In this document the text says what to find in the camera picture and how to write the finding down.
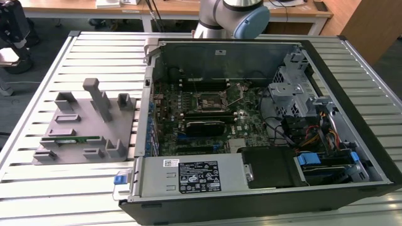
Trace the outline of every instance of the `barcode sticker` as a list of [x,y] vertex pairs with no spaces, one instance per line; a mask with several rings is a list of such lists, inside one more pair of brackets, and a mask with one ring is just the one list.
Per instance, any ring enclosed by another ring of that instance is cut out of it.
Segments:
[[163,167],[176,167],[179,166],[179,159],[164,159],[163,160]]
[[139,13],[137,10],[121,10],[123,13]]

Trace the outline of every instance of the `aluminum work table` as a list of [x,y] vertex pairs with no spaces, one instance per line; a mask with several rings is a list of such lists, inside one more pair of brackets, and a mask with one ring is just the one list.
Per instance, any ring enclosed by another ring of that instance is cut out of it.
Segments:
[[[128,93],[140,98],[145,65],[144,39],[188,38],[183,33],[81,32],[69,36],[0,152],[0,225],[132,226],[133,219],[112,199],[113,176],[132,167],[128,161],[33,166],[32,155],[56,110],[58,91],[89,98],[85,78],[100,80],[108,97]],[[262,39],[308,39],[351,98],[374,134],[402,169],[402,104],[347,41],[338,37],[266,35]],[[136,103],[135,119],[140,101]],[[136,126],[132,124],[131,144]],[[307,212],[262,218],[241,218],[185,225],[262,226],[399,226],[400,190],[363,199],[334,211]]]

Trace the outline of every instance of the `power supply label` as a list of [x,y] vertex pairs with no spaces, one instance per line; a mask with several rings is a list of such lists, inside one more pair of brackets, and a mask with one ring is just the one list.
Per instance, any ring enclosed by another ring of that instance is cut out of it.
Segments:
[[179,163],[179,191],[181,194],[221,191],[217,161]]

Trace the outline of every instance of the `desk leg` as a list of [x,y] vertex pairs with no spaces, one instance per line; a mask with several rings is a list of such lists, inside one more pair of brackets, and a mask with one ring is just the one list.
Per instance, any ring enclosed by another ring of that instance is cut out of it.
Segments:
[[149,14],[141,15],[140,19],[143,21],[144,32],[151,33],[152,32],[151,15]]
[[315,18],[315,22],[314,22],[314,24],[311,26],[311,29],[308,31],[308,35],[319,35],[319,33],[322,31],[322,28],[326,25],[327,19],[328,18],[326,18],[326,17],[316,17]]

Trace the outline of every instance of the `gray 3d-printed holder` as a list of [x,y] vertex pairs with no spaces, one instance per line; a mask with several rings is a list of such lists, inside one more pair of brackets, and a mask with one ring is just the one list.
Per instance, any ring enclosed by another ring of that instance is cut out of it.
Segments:
[[92,99],[58,93],[57,110],[33,155],[34,165],[127,159],[136,100],[125,93],[108,99],[97,85],[99,80],[92,78],[83,84]]

